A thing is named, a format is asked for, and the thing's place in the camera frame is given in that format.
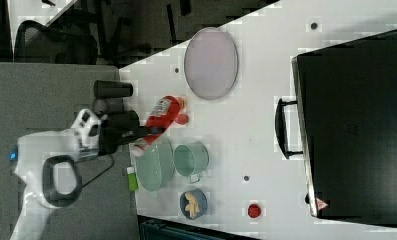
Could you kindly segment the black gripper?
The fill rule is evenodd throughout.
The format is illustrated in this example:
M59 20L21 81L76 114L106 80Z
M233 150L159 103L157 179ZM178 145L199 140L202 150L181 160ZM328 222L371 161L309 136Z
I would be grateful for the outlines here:
M155 127L139 127L138 114L133 110L106 114L99 133L99 154L113 154L120 145L134 142L137 138L162 134L161 131L153 131L156 131Z

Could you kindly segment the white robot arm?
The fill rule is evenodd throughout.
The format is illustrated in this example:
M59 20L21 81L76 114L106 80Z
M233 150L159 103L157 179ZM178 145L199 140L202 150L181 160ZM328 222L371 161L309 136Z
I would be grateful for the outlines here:
M163 132L162 126L141 126L134 111L103 114L82 109L65 130L20 137L10 162L25 189L10 240L40 240L49 216L77 201L86 186L78 163L110 156L121 145Z

